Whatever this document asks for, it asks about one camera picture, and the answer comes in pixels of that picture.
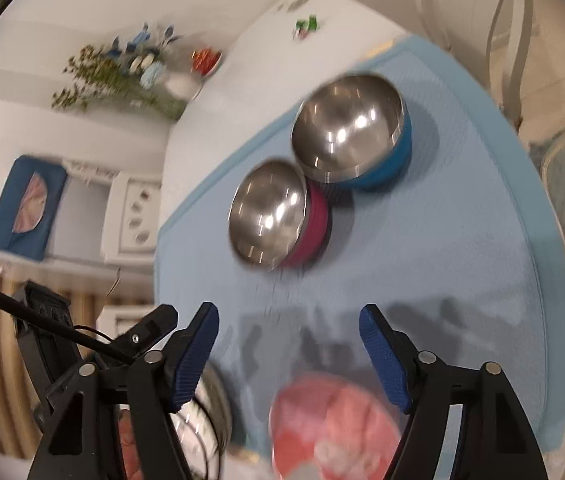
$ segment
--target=green plant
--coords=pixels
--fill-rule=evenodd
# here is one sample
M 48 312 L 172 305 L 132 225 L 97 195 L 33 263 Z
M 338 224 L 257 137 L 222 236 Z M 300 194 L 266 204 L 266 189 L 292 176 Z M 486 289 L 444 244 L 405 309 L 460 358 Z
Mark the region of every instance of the green plant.
M 143 88 L 139 73 L 125 71 L 120 58 L 109 56 L 104 47 L 83 47 L 78 58 L 69 58 L 63 73 L 70 73 L 76 82 L 71 88 L 63 88 L 53 94 L 52 108 L 80 107 L 87 110 L 92 103 L 122 101 L 153 108 L 172 120 L 178 120 L 186 107 L 184 101 Z

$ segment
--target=white chair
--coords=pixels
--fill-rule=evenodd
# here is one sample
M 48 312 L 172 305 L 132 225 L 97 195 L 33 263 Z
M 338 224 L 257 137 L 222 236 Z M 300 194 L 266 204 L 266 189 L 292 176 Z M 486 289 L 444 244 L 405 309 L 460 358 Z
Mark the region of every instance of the white chair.
M 108 264 L 151 266 L 158 239 L 160 175 L 120 172 L 113 180 L 102 226 Z
M 430 40 L 449 50 L 488 91 L 489 53 L 503 0 L 416 0 Z M 512 24 L 503 69 L 505 117 L 521 122 L 520 84 L 531 38 L 533 0 L 514 0 Z

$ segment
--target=vase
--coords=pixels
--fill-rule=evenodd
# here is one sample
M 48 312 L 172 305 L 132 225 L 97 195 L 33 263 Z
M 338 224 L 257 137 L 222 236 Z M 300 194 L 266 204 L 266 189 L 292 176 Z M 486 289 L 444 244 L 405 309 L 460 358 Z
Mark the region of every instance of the vase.
M 174 97 L 160 85 L 148 90 L 138 87 L 123 102 L 134 108 L 150 108 L 172 121 L 178 121 L 187 106 L 185 99 Z
M 192 72 L 168 72 L 162 85 L 175 99 L 191 102 L 202 89 L 202 77 Z

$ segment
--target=red decoration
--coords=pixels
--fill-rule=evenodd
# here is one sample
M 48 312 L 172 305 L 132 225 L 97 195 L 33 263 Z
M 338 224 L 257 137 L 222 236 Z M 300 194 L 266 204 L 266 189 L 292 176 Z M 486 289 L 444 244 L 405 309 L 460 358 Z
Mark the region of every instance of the red decoration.
M 192 70 L 200 73 L 203 77 L 213 70 L 220 59 L 220 51 L 214 51 L 210 47 L 196 50 L 192 56 Z

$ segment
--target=black cable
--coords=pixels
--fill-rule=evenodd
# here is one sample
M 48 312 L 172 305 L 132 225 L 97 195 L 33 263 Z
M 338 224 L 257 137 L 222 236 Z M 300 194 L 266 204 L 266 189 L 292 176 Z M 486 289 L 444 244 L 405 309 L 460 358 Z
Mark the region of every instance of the black cable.
M 122 267 L 118 267 L 118 270 L 116 270 L 116 281 L 114 282 L 114 285 L 112 285 L 112 288 L 109 289 L 107 295 L 104 297 L 105 299 L 109 298 L 109 296 L 111 296 L 111 293 L 114 291 L 114 288 L 118 286 L 118 282 L 120 282 L 120 272 L 122 272 Z
M 87 325 L 74 325 L 74 328 L 76 330 L 87 330 L 88 332 L 92 332 L 96 335 L 101 336 L 103 339 L 107 339 L 107 341 L 109 341 L 110 343 L 113 342 L 114 340 L 112 338 L 110 338 L 107 334 L 103 334 L 102 332 L 100 332 L 99 330 L 96 330 L 95 328 L 91 328 L 90 326 Z
M 194 396 L 192 400 L 194 401 L 194 404 L 198 406 L 198 408 L 200 408 L 200 410 L 205 414 L 207 420 L 209 420 L 211 430 L 213 431 L 213 436 L 216 439 L 216 450 L 218 452 L 218 476 L 216 476 L 216 480 L 220 480 L 220 473 L 222 471 L 222 454 L 224 450 L 220 448 L 220 438 L 218 437 L 218 430 L 216 429 L 216 425 L 214 424 L 213 418 L 211 418 L 209 410 L 207 410 L 205 405 L 202 402 L 200 402 L 200 399 Z
M 63 337 L 76 344 L 82 345 L 86 348 L 92 349 L 94 352 L 99 352 L 102 355 L 116 359 L 121 363 L 127 365 L 133 364 L 134 358 L 121 352 L 118 349 L 112 348 L 110 345 L 105 344 L 97 339 L 89 337 L 86 334 L 80 333 L 73 328 L 69 328 L 62 323 L 56 322 L 49 317 L 42 316 L 38 312 L 24 306 L 14 298 L 0 292 L 0 310 L 16 316 L 19 319 L 26 321 L 42 330 L 51 332 L 59 337 Z

